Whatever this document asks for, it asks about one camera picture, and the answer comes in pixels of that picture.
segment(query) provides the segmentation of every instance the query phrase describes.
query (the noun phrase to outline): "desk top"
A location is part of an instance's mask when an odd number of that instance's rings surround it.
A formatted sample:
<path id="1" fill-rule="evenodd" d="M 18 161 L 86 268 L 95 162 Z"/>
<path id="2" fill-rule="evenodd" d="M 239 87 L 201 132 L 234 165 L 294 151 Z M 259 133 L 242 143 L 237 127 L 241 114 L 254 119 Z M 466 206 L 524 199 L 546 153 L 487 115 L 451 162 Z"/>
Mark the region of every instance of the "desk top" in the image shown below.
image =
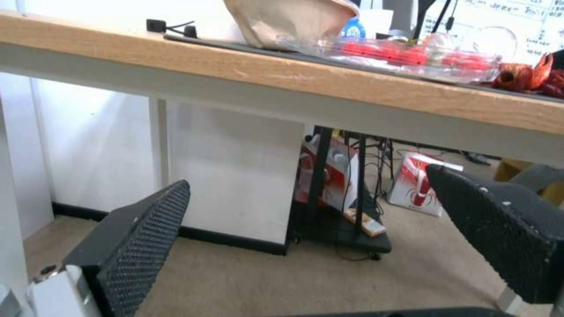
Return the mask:
<path id="1" fill-rule="evenodd" d="M 180 43 L 165 40 L 161 34 L 101 30 L 13 11 L 0 11 L 0 30 L 0 44 L 564 135 L 564 103 L 556 99 Z"/>

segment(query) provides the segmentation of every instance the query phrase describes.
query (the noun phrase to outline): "red and white box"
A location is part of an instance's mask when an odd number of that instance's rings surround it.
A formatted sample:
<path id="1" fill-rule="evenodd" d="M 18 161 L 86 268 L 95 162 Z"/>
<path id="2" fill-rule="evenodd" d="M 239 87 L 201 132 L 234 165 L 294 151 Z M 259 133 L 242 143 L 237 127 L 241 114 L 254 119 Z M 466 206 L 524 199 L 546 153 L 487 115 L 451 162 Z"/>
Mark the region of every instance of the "red and white box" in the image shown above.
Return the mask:
<path id="1" fill-rule="evenodd" d="M 408 152 L 402 158 L 402 167 L 395 176 L 395 183 L 387 196 L 389 203 L 418 212 L 440 217 L 443 207 L 431 188 L 425 168 L 429 164 L 444 165 L 462 171 L 461 165 L 449 164 L 416 152 Z"/>
<path id="2" fill-rule="evenodd" d="M 307 202 L 309 197 L 318 144 L 319 135 L 314 136 L 310 142 L 304 142 L 302 144 L 294 191 L 294 199 L 299 202 Z M 331 139 L 329 152 L 327 154 L 327 163 L 324 170 L 323 192 L 320 196 L 319 205 L 329 205 L 342 211 L 343 196 L 348 180 L 350 180 L 350 183 L 345 199 L 345 210 L 356 200 L 358 154 L 356 150 L 350 147 L 347 148 L 347 146 L 339 140 Z"/>

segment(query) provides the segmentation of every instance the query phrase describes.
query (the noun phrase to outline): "cart wheel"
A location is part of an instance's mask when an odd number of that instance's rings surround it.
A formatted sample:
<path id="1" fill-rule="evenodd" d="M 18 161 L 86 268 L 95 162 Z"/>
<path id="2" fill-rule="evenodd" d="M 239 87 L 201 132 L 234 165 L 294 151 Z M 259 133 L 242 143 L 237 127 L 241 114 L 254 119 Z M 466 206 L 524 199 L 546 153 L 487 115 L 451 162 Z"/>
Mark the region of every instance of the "cart wheel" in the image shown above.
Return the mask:
<path id="1" fill-rule="evenodd" d="M 373 261 L 380 261 L 382 259 L 382 257 L 380 257 L 380 254 L 376 251 L 370 251 L 368 252 L 368 256 L 370 257 L 371 260 Z"/>

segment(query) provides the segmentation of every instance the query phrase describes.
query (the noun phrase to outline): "beige carpet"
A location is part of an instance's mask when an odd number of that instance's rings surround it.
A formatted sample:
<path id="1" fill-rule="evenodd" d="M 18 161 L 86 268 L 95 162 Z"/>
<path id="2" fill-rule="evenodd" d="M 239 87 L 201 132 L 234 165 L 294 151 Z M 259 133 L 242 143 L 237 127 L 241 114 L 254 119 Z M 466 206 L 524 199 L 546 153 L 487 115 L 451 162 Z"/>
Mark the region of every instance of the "beige carpet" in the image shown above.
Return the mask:
<path id="1" fill-rule="evenodd" d="M 445 155 L 447 161 L 463 162 Z M 495 167 L 464 163 L 491 177 Z M 373 183 L 372 177 L 367 181 Z M 179 238 L 137 316 L 274 316 L 427 307 L 494 307 L 505 284 L 460 235 L 436 218 L 384 204 L 393 251 L 349 262 L 304 241 L 286 257 Z M 30 276 L 60 261 L 96 225 L 57 217 L 25 242 Z M 362 254 L 346 253 L 350 257 Z M 548 316 L 524 304 L 521 316 Z"/>

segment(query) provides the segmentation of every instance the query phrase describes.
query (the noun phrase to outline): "paper bag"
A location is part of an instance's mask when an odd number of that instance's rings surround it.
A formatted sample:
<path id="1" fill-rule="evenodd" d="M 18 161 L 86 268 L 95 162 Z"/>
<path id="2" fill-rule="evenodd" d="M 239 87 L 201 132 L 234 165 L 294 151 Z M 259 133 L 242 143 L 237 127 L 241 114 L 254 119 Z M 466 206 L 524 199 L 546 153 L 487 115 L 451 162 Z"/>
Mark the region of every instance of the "paper bag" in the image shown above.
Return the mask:
<path id="1" fill-rule="evenodd" d="M 315 42 L 337 36 L 358 7 L 349 0 L 224 0 L 247 44 L 283 50 L 277 38 Z"/>

